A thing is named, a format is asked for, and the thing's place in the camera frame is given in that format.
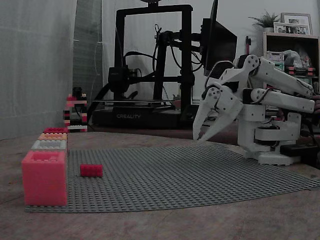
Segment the picture frame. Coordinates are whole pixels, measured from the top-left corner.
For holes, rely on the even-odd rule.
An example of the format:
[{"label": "picture frame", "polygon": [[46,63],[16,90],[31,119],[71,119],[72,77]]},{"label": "picture frame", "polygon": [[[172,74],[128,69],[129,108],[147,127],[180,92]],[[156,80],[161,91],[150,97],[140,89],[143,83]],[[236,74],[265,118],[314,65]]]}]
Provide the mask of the picture frame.
[{"label": "picture frame", "polygon": [[281,13],[281,22],[286,24],[300,24],[308,25],[310,35],[313,35],[311,15],[308,13],[290,13],[282,12]]},{"label": "picture frame", "polygon": [[309,26],[304,24],[274,22],[273,27],[275,33],[310,35]]}]

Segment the table surface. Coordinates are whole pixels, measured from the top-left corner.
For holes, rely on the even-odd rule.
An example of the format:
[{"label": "table surface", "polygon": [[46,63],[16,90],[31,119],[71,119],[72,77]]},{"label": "table surface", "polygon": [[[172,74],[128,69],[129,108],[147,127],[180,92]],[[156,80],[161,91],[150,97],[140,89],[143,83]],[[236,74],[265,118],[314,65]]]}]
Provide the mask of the table surface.
[{"label": "table surface", "polygon": [[[38,135],[0,141],[0,240],[320,240],[320,191],[303,190],[242,202],[126,213],[24,212],[21,160]],[[69,148],[183,147],[193,140],[159,136],[71,133]],[[238,146],[229,149],[241,153]],[[286,167],[309,178],[320,170]]]}]

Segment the white robotic arm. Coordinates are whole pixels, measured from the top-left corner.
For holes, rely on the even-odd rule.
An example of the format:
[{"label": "white robotic arm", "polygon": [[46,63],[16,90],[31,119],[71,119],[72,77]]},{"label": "white robotic arm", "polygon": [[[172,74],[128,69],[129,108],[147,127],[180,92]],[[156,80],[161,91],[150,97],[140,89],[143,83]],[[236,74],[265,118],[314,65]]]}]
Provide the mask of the white robotic arm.
[{"label": "white robotic arm", "polygon": [[[248,89],[249,77],[283,93],[270,89]],[[235,93],[225,86],[232,82],[238,83]],[[207,87],[194,120],[193,138],[199,139],[208,114],[215,110],[218,117],[200,141],[207,141],[238,119],[238,144],[245,149],[246,157],[255,158],[261,164],[289,165],[297,162],[297,159],[281,155],[280,146],[295,144],[300,136],[301,115],[290,113],[287,122],[265,122],[267,105],[303,113],[314,111],[314,101],[293,95],[310,98],[313,88],[277,69],[273,62],[249,55],[242,68],[226,69],[217,82]],[[268,146],[257,141],[276,141],[277,144]]]}]

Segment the computer monitor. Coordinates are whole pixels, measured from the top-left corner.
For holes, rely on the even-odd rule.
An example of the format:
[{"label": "computer monitor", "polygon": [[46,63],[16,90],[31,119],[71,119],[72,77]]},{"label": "computer monitor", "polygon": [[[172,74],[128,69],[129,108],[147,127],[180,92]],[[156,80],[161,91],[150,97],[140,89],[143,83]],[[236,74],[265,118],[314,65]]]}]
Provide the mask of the computer monitor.
[{"label": "computer monitor", "polygon": [[[217,22],[218,0],[214,0],[210,18],[204,18],[201,28],[200,54],[204,75],[208,76],[218,61],[233,62],[237,51],[237,36]],[[230,63],[221,64],[211,76],[218,79]]]}]

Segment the stacked lego bricks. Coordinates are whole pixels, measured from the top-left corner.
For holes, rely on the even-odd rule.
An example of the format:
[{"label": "stacked lego bricks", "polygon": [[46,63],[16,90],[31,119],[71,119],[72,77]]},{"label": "stacked lego bricks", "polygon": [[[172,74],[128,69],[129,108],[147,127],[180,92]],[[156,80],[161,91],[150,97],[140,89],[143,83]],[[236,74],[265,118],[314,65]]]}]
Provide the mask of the stacked lego bricks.
[{"label": "stacked lego bricks", "polygon": [[22,160],[25,205],[67,205],[68,128],[47,128]]},{"label": "stacked lego bricks", "polygon": [[[76,113],[81,118],[80,120],[71,118],[73,109],[75,109]],[[70,133],[88,131],[87,95],[85,93],[83,93],[81,97],[75,97],[72,96],[72,94],[69,94],[66,99],[65,109],[63,111],[63,120]]]}]

